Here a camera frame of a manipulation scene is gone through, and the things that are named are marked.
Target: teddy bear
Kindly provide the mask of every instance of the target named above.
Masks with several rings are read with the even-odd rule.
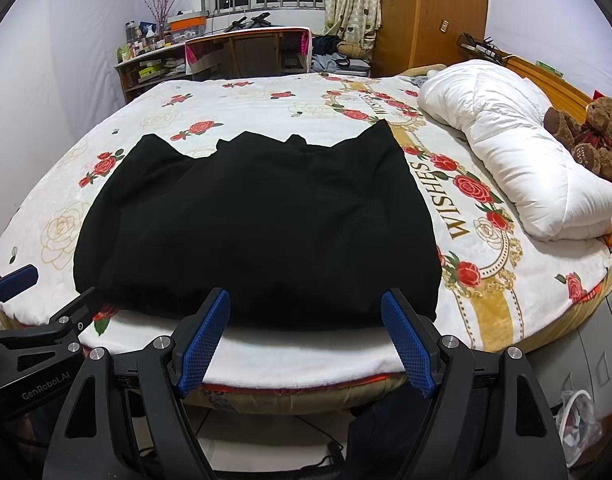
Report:
[[[568,113],[550,108],[544,128],[592,173],[612,178],[612,99],[601,97],[586,108],[582,125]]]

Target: heart-patterned curtain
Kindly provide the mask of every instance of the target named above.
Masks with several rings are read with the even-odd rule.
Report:
[[[381,0],[324,0],[324,34],[336,34],[348,43],[371,50],[381,26]]]

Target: clothing pile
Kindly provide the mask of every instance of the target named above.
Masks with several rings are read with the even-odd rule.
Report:
[[[371,66],[365,61],[369,54],[358,45],[340,40],[338,36],[313,36],[312,72],[370,77]]]
[[[434,320],[441,267],[382,120],[332,147],[243,132],[203,158],[146,135],[87,214],[73,274],[78,291],[153,316],[192,314],[220,286],[230,325],[336,330],[380,326],[392,287]]]

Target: black cloth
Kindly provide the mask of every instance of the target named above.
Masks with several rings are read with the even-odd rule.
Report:
[[[244,132],[204,158],[144,136],[81,228],[75,286],[179,318],[214,286],[230,324],[336,330],[381,324],[399,287],[435,319],[430,214],[386,121],[332,147]]]
[[[433,408],[408,381],[372,404],[348,427],[346,461],[337,480],[394,480],[422,436]]]
[[[334,54],[340,41],[342,40],[338,36],[313,36],[312,53],[313,55]]]

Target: wooden wardrobe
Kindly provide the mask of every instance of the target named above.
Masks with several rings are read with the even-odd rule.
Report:
[[[391,76],[416,66],[468,59],[457,39],[464,32],[483,39],[487,11],[488,0],[381,0],[372,75]]]

